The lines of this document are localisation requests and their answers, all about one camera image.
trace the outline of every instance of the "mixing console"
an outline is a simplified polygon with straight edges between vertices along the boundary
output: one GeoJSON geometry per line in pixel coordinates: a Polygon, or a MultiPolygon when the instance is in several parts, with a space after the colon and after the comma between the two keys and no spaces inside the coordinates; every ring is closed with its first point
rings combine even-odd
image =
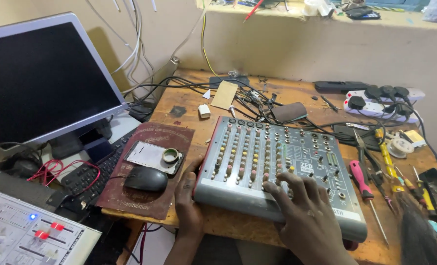
{"type": "Polygon", "coordinates": [[[264,181],[293,191],[275,175],[315,178],[325,188],[343,238],[363,242],[367,226],[337,140],[330,135],[221,116],[200,169],[194,200],[277,222],[284,217],[264,181]]]}
{"type": "Polygon", "coordinates": [[[0,265],[82,265],[100,236],[0,193],[0,265]]]}

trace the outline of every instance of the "green and yellow wire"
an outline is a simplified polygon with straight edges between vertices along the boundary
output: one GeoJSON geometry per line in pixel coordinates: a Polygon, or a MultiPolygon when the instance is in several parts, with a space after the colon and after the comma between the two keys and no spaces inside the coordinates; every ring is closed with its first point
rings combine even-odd
{"type": "MultiPolygon", "coordinates": [[[[202,6],[205,9],[204,0],[202,0],[202,6]]],[[[204,57],[205,57],[205,60],[207,61],[207,64],[209,65],[209,69],[212,71],[212,73],[214,73],[214,75],[216,77],[220,78],[212,69],[212,66],[210,65],[210,62],[209,62],[209,58],[207,58],[207,53],[205,52],[205,47],[204,47],[204,32],[205,32],[205,14],[204,14],[204,20],[202,23],[202,34],[200,35],[200,46],[202,47],[202,52],[204,53],[204,57]]]]}

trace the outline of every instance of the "window ledge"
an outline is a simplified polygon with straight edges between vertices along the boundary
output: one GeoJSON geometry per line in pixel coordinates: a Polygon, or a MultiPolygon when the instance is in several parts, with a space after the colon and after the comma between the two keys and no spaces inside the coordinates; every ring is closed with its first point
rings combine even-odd
{"type": "MultiPolygon", "coordinates": [[[[198,1],[198,8],[202,8],[202,3],[198,1]]],[[[302,21],[321,19],[320,17],[306,17],[302,14],[304,8],[304,3],[301,2],[289,2],[289,11],[286,11],[283,3],[280,3],[277,7],[273,9],[257,9],[253,15],[263,15],[263,16],[284,16],[284,17],[295,17],[302,21]]],[[[243,5],[210,5],[207,12],[222,12],[222,13],[232,13],[232,14],[248,14],[252,10],[252,7],[246,7],[243,5]]],[[[346,15],[333,15],[333,21],[354,23],[354,24],[366,24],[366,25],[381,25],[381,26],[403,26],[403,27],[414,27],[422,29],[437,29],[437,23],[422,21],[421,12],[392,12],[375,10],[380,13],[381,19],[378,20],[352,20],[346,15]]]]}

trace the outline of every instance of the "wooden workbench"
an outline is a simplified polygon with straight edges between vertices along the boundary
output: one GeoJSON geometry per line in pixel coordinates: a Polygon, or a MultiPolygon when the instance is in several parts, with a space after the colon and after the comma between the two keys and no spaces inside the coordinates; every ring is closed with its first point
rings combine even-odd
{"type": "MultiPolygon", "coordinates": [[[[179,69],[176,71],[175,75],[194,82],[208,82],[211,73],[179,69]]],[[[250,77],[250,85],[258,90],[264,90],[264,83],[260,83],[257,77],[250,77]]],[[[316,124],[336,121],[368,121],[367,119],[362,118],[361,115],[351,115],[344,111],[335,113],[331,109],[324,108],[322,106],[324,102],[321,99],[317,101],[311,99],[312,95],[318,95],[312,83],[269,78],[266,89],[269,91],[267,93],[269,98],[271,97],[271,93],[277,94],[277,102],[283,104],[290,104],[298,101],[302,102],[308,111],[308,117],[316,124]]],[[[345,99],[345,95],[326,95],[326,97],[334,105],[339,107],[342,107],[345,99]]],[[[194,157],[206,152],[208,145],[205,142],[211,137],[217,118],[220,115],[231,116],[231,114],[226,110],[210,106],[212,116],[209,119],[199,119],[197,107],[201,104],[210,104],[210,102],[212,102],[212,98],[205,99],[201,94],[194,92],[191,89],[167,88],[150,119],[151,122],[188,127],[196,130],[192,139],[191,148],[189,149],[185,161],[186,165],[189,164],[194,157]],[[170,113],[174,106],[185,107],[186,112],[184,114],[170,113]]],[[[233,105],[241,110],[245,110],[245,108],[238,102],[234,102],[233,105]]],[[[238,118],[246,119],[238,112],[236,115],[238,118]]],[[[415,127],[412,124],[407,124],[403,127],[403,129],[408,128],[413,129],[415,127]]],[[[340,144],[339,148],[346,164],[351,160],[357,159],[357,149],[355,147],[340,144]]],[[[373,154],[376,158],[379,158],[381,165],[384,165],[380,153],[373,154]]],[[[419,173],[424,172],[429,168],[437,167],[434,155],[428,147],[418,148],[414,153],[408,155],[408,159],[393,158],[393,162],[412,181],[415,180],[412,166],[416,166],[419,173]]],[[[372,189],[374,190],[375,195],[374,207],[387,235],[390,249],[388,249],[384,243],[384,239],[376,224],[374,214],[370,207],[362,204],[362,211],[368,226],[368,237],[364,243],[359,244],[357,250],[351,252],[351,255],[360,264],[399,264],[400,243],[397,221],[392,212],[386,206],[384,199],[377,189],[374,186],[372,186],[372,189]]],[[[361,202],[362,200],[359,193],[357,191],[356,193],[359,197],[359,202],[361,202]]],[[[208,205],[201,205],[200,207],[204,215],[204,229],[206,233],[235,239],[251,240],[275,246],[283,246],[272,222],[268,220],[208,205]]],[[[171,226],[179,225],[174,207],[169,209],[168,216],[165,220],[156,220],[106,208],[103,209],[103,213],[124,218],[139,219],[156,224],[171,226]]]]}

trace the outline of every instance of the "human hand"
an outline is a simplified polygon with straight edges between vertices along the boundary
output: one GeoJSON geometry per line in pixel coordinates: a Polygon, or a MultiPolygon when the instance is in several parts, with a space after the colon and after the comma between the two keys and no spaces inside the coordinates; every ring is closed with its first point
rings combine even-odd
{"type": "Polygon", "coordinates": [[[281,187],[271,182],[263,185],[286,220],[285,224],[274,223],[282,243],[305,265],[356,265],[344,248],[326,189],[311,177],[301,178],[291,173],[276,177],[287,182],[294,194],[290,200],[281,187]]]}
{"type": "Polygon", "coordinates": [[[202,164],[203,156],[198,156],[186,168],[174,191],[179,232],[187,236],[203,236],[204,220],[199,207],[192,200],[197,175],[195,171],[202,164]]]}

